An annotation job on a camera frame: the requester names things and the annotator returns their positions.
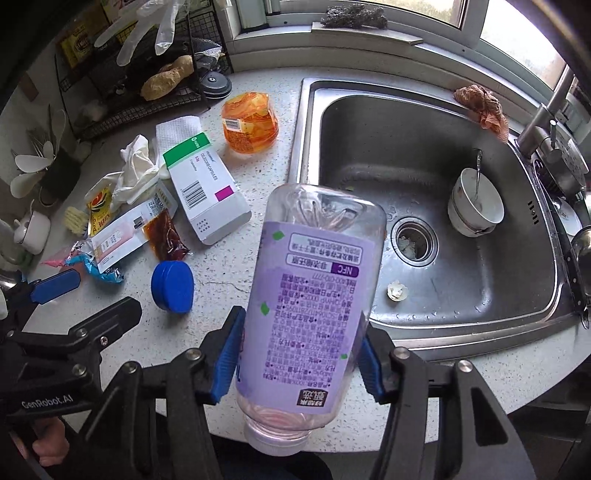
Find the orange rag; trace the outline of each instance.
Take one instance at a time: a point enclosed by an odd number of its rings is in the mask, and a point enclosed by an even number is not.
[[[501,103],[491,92],[480,85],[470,85],[456,90],[453,97],[480,115],[482,128],[490,128],[502,142],[509,140],[509,120],[503,115]]]

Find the clear plastic bottle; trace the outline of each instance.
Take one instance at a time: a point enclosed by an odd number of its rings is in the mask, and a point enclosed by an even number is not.
[[[301,450],[339,409],[365,335],[384,247],[383,209],[302,184],[267,201],[236,374],[245,436]]]

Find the human hand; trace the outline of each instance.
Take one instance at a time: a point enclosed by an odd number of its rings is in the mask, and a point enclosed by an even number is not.
[[[59,465],[70,450],[70,443],[66,440],[66,426],[57,417],[36,420],[33,429],[37,433],[38,440],[33,442],[33,451],[39,456],[39,465]],[[24,458],[28,458],[29,452],[25,444],[16,435],[12,440]]]

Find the green label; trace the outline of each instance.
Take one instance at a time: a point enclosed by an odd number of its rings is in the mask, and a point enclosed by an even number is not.
[[[208,147],[209,145],[211,145],[211,142],[204,133],[191,137],[171,148],[163,155],[166,166],[170,168],[176,162],[198,152],[202,148]]]

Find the white speckled countertop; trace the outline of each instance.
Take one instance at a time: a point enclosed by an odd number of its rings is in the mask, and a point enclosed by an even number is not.
[[[143,309],[141,323],[102,354],[100,369],[103,386],[106,386],[125,361],[134,359],[145,367],[168,362],[185,349],[198,346],[208,331],[219,328],[233,305],[246,307],[267,197],[287,179],[301,81],[304,77],[321,76],[335,70],[275,69],[232,75],[232,95],[252,90],[268,92],[280,119],[279,137],[269,150],[260,154],[243,156],[226,146],[220,122],[222,103],[209,112],[190,105],[163,112],[95,145],[92,156],[82,168],[78,185],[54,217],[43,258],[74,242],[75,238],[61,226],[63,212],[70,205],[81,208],[87,190],[104,174],[120,169],[119,150],[138,134],[152,139],[157,123],[182,115],[200,115],[204,130],[252,207],[252,219],[214,246],[204,248],[182,209],[176,214],[177,230],[193,251],[187,263],[193,270],[196,288],[193,310],[187,315],[164,312],[152,300],[150,279],[157,260],[146,244],[120,262],[126,274],[123,285],[102,284],[87,278],[76,291],[39,307],[27,330],[66,333],[71,326],[125,296],[139,300]],[[31,278],[46,278],[55,272],[42,265]],[[591,332],[577,324],[552,337],[473,358],[473,361],[505,411],[511,412],[558,383],[590,353]],[[218,406],[208,407],[206,411],[212,433],[243,440],[243,415],[236,405],[234,386]],[[363,387],[361,376],[355,372],[339,415],[326,427],[313,432],[307,449],[317,452],[378,450],[387,415],[388,407],[374,403]],[[426,440],[436,438],[437,412],[435,404],[430,404]]]

